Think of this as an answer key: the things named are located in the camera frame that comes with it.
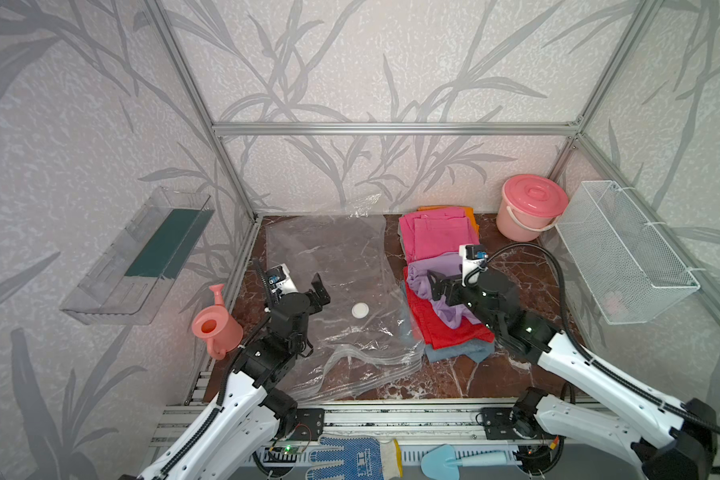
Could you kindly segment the lilac garment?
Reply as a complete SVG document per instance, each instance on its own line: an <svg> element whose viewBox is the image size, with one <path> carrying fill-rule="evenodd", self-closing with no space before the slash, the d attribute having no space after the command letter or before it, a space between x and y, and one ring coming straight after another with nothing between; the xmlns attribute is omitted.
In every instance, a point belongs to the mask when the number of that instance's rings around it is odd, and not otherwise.
<svg viewBox="0 0 720 480"><path fill-rule="evenodd" d="M446 303L447 280L460 281L461 277L462 258L457 252L448 252L409 263L406 282L417 297L430 302L435 314L449 328L457 329L463 320L480 325L481 322L466 306L450 306Z"/></svg>

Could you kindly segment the blue towel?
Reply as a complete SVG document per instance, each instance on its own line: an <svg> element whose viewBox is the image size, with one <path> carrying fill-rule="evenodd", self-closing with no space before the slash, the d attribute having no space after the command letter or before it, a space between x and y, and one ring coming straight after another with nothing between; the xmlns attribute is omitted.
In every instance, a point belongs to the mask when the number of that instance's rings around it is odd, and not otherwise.
<svg viewBox="0 0 720 480"><path fill-rule="evenodd" d="M417 297L405 281L400 289L410 311L413 335L423 341L430 363L462 355L480 363L494 353L495 337L487 328L463 320L460 327L451 329L438 318L430 302Z"/></svg>

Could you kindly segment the red garment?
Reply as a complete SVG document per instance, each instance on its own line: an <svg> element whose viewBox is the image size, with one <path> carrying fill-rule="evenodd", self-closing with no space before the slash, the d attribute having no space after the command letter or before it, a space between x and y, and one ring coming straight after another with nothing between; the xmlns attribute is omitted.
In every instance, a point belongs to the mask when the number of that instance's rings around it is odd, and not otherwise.
<svg viewBox="0 0 720 480"><path fill-rule="evenodd" d="M493 343L494 334L482 323L475 323L474 315L465 307L448 306L443 298L433 300L427 277L429 270L445 276L461 274L461 268L455 264L415 262L404 270L408 306L425 343L436 350L461 345L470 340Z"/></svg>

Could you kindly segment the clear plastic vacuum bag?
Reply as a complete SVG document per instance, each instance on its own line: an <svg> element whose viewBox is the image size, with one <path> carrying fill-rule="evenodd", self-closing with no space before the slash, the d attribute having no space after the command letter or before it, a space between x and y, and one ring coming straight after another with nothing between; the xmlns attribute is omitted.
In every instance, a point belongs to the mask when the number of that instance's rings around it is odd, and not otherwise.
<svg viewBox="0 0 720 480"><path fill-rule="evenodd" d="M285 264L300 290L319 273L331 297L310 317L311 356L298 359L279 384L298 402L354 398L422 366L424 346L413 335L385 251L384 203L381 194L370 194L265 229L268 267ZM353 317L358 302L369 306L367 317Z"/></svg>

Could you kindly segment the orange trousers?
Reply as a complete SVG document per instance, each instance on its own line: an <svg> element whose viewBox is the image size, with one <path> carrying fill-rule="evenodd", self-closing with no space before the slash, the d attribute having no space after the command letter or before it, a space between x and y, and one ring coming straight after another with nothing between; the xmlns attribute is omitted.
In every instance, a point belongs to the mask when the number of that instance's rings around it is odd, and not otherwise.
<svg viewBox="0 0 720 480"><path fill-rule="evenodd" d="M454 208L454 205L432 205L432 206L422 206L418 208L418 211L432 211L432 210L439 210L439 209L446 209L446 208ZM461 209L464 211L465 217L470 221L470 224L475 231L476 234L479 234L479 225L476 221L475 215L474 215L474 209L471 207L465 207L465 206L458 206L458 209Z"/></svg>

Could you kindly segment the pink garment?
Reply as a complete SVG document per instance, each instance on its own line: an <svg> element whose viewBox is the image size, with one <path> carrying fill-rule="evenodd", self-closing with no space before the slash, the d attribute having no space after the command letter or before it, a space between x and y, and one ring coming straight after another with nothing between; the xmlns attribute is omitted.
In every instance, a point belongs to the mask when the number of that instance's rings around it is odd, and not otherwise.
<svg viewBox="0 0 720 480"><path fill-rule="evenodd" d="M479 234L475 233L464 211L458 209L458 206L432 211L417 210L403 215L398 226L408 262L458 252L461 245L479 243Z"/></svg>

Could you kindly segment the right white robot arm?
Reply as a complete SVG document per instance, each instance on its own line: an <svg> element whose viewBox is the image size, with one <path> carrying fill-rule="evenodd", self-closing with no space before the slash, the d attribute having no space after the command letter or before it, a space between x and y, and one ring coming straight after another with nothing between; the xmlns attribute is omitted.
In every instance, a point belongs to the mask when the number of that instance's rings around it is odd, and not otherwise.
<svg viewBox="0 0 720 480"><path fill-rule="evenodd" d="M699 399L682 402L604 361L571 331L565 297L554 323L521 307L517 286L491 268L495 254L481 245L459 250L459 274L428 273L433 297L463 306L510 353L557 375L609 409L580 408L539 389L515 405L515 423L588 443L640 468L647 479L708 479L720 475L715 457L720 425Z"/></svg>

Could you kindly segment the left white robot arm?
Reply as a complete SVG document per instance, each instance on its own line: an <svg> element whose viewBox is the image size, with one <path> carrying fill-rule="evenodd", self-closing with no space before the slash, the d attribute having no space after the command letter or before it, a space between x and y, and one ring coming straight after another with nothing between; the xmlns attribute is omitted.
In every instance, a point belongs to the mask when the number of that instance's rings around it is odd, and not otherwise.
<svg viewBox="0 0 720 480"><path fill-rule="evenodd" d="M318 274L298 291L284 265L261 281L266 315L233 351L217 395L138 479L228 479L262 445L293 432L298 403L277 384L311 355L310 317L331 298Z"/></svg>

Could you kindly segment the white vacuum bag valve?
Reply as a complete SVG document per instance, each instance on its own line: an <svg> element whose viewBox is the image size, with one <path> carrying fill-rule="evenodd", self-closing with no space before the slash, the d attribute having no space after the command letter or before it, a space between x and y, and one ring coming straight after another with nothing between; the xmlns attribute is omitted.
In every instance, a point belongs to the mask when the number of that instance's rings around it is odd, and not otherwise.
<svg viewBox="0 0 720 480"><path fill-rule="evenodd" d="M362 319L362 318L367 317L369 312L370 312L370 308L364 302L356 303L351 309L351 313L352 313L353 317L357 318L357 319Z"/></svg>

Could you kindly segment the pink watering can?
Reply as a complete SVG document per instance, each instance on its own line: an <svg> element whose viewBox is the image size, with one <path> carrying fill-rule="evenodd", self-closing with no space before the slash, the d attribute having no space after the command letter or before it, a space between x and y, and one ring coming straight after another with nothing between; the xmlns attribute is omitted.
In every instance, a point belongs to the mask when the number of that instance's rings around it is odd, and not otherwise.
<svg viewBox="0 0 720 480"><path fill-rule="evenodd" d="M223 360L242 342L243 327L231 316L223 298L223 284L212 285L213 304L201 310L191 324L192 333L206 344L208 354Z"/></svg>

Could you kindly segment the pink lidded bucket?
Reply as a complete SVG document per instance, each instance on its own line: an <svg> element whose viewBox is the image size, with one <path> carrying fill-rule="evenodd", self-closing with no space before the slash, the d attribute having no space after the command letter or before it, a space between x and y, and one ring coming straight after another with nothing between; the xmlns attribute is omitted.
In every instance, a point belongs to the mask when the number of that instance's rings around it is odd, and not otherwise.
<svg viewBox="0 0 720 480"><path fill-rule="evenodd" d="M522 174L502 186L496 217L499 232L515 242L530 242L555 227L569 205L569 197L547 178Z"/></svg>

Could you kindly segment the black mounting plate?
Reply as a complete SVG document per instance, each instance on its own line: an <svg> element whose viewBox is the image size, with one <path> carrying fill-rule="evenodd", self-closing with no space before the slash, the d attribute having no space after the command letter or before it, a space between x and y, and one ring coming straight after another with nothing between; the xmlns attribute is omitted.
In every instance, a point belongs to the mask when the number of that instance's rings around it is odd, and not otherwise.
<svg viewBox="0 0 720 480"><path fill-rule="evenodd" d="M289 430L283 441L313 442L323 434L326 426L326 411L323 408L299 408L286 426Z"/></svg>
<svg viewBox="0 0 720 480"><path fill-rule="evenodd" d="M514 407L485 407L477 415L488 440L539 440L541 430L532 416Z"/></svg>

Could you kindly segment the light blue toy shovel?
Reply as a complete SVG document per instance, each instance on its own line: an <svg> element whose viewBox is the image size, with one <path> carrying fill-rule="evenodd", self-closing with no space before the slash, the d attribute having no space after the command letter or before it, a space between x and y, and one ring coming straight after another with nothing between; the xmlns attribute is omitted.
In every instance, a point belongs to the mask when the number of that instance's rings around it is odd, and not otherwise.
<svg viewBox="0 0 720 480"><path fill-rule="evenodd" d="M420 462L424 476L433 480L459 480L461 467L493 467L508 463L504 451L491 451L462 458L451 445L442 445L425 454Z"/></svg>

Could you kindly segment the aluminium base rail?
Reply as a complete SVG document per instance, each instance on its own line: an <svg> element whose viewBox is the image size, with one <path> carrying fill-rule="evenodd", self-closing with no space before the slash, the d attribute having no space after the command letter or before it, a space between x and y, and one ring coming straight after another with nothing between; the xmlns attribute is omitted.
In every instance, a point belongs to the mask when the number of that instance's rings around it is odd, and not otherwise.
<svg viewBox="0 0 720 480"><path fill-rule="evenodd" d="M326 426L323 434L330 436L373 436L381 440L395 438L403 445L454 445L522 444L551 442L551 430L539 440L488 440L477 415L485 407L512 407L513 398L467 398L434 400L369 400L332 401L323 404L300 405L300 408L323 408ZM574 405L579 410L608 417L598 432L608 438L616 434L640 435L593 399L586 397ZM165 454L168 447L179 439L187 427L196 420L205 405L165 407L149 442L155 452Z"/></svg>

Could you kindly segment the aluminium frame crossbar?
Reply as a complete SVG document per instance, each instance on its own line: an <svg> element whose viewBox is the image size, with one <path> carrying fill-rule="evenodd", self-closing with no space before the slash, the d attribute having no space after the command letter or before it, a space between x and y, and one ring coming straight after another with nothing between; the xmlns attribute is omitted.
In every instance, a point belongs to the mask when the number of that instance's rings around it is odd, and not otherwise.
<svg viewBox="0 0 720 480"><path fill-rule="evenodd" d="M219 137L233 136L573 136L578 126L565 122L219 122L212 125Z"/></svg>

